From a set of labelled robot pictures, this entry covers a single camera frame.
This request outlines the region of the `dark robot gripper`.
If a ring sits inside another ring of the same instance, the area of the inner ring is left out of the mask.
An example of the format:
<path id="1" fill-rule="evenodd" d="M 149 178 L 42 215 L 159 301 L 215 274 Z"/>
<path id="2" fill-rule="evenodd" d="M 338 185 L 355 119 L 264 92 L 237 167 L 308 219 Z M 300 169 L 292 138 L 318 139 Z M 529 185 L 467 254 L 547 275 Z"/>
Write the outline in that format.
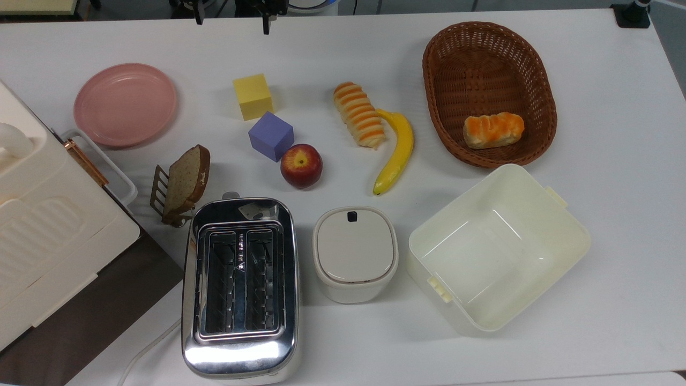
<path id="1" fill-rule="evenodd" d="M 271 16 L 287 14 L 288 1 L 199 1 L 202 6 L 193 6 L 197 1 L 169 1 L 172 17 L 195 17 L 196 24 L 202 25 L 204 17 L 209 17 L 210 9 L 219 7 L 218 17 L 228 3 L 234 3 L 235 17 L 262 17 L 264 35 L 270 34 Z"/>

